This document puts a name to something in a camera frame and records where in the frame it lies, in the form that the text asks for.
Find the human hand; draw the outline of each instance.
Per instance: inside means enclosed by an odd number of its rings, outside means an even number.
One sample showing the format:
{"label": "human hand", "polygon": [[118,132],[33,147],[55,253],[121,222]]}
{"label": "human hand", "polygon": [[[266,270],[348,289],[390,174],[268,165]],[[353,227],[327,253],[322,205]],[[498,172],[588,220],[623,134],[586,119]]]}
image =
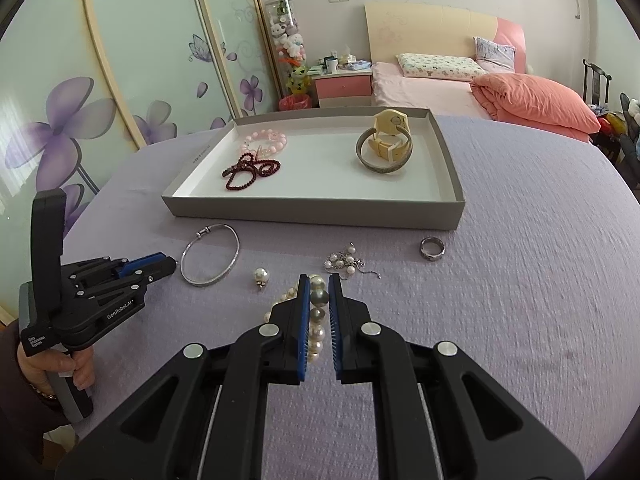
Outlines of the human hand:
{"label": "human hand", "polygon": [[18,366],[24,377],[43,394],[53,395],[53,388],[47,380],[46,372],[73,372],[74,384],[78,390],[84,390],[94,384],[94,348],[73,352],[70,356],[57,350],[45,350],[27,357],[18,345]]}

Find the headboard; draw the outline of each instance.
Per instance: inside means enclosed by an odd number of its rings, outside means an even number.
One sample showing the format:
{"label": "headboard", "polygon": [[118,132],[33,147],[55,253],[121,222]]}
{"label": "headboard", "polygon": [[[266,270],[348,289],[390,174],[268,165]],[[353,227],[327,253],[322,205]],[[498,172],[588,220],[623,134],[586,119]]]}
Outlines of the headboard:
{"label": "headboard", "polygon": [[372,62],[396,62],[396,55],[440,54],[476,58],[474,36],[516,50],[516,72],[525,73],[524,31],[516,23],[466,9],[427,4],[365,4]]}

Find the wardrobe door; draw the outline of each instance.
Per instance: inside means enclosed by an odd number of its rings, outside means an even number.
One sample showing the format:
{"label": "wardrobe door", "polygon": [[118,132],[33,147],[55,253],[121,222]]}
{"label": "wardrobe door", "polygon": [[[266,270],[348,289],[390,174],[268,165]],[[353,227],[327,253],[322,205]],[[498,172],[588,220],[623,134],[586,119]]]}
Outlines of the wardrobe door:
{"label": "wardrobe door", "polygon": [[228,121],[195,0],[92,0],[108,63],[152,144]]}
{"label": "wardrobe door", "polygon": [[278,93],[254,0],[206,0],[243,115],[273,112]]}
{"label": "wardrobe door", "polygon": [[94,54],[82,0],[25,0],[0,40],[0,305],[31,279],[31,203],[62,187],[66,230],[136,145]]}

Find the cup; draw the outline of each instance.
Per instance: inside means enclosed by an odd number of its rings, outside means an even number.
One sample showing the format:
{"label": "cup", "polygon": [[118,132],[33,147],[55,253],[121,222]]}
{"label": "cup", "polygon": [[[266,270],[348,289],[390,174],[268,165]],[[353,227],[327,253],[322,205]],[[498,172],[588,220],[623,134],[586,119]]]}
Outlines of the cup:
{"label": "cup", "polygon": [[333,59],[326,60],[326,71],[329,74],[335,74],[338,72],[338,60],[335,59],[335,57]]}

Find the metal screw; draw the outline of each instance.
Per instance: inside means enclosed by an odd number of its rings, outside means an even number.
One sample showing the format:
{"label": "metal screw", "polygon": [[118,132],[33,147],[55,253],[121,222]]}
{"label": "metal screw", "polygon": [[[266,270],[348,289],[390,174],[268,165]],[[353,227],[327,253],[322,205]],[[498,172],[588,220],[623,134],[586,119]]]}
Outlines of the metal screw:
{"label": "metal screw", "polygon": [[360,327],[360,330],[366,335],[380,335],[382,328],[378,323],[368,322]]}
{"label": "metal screw", "polygon": [[203,352],[204,348],[202,347],[202,345],[191,343],[190,345],[184,347],[182,354],[184,354],[187,359],[196,359],[200,357]]}
{"label": "metal screw", "polygon": [[258,330],[258,332],[260,332],[260,335],[263,335],[265,337],[272,337],[272,336],[278,335],[279,331],[280,329],[278,328],[278,326],[274,325],[273,323],[264,324]]}
{"label": "metal screw", "polygon": [[458,353],[458,347],[451,341],[441,341],[438,343],[438,346],[436,348],[438,349],[438,352],[448,357],[451,357]]}

